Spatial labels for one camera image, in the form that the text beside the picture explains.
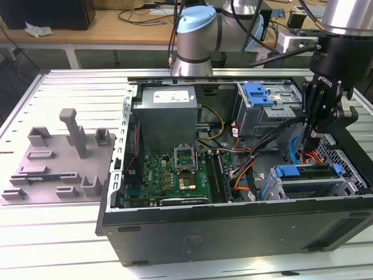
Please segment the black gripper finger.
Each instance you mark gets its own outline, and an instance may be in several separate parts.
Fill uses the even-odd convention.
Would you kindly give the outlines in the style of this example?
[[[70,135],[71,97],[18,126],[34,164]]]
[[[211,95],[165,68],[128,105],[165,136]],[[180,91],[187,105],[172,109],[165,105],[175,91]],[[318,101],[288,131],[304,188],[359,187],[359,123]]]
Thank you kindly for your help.
[[[319,106],[319,133],[331,134],[358,120],[357,110],[350,105],[352,92],[323,90]]]
[[[302,84],[302,112],[305,117],[302,131],[303,151],[313,151],[319,145],[321,135],[317,133],[318,110],[321,102],[319,88],[316,83]]]

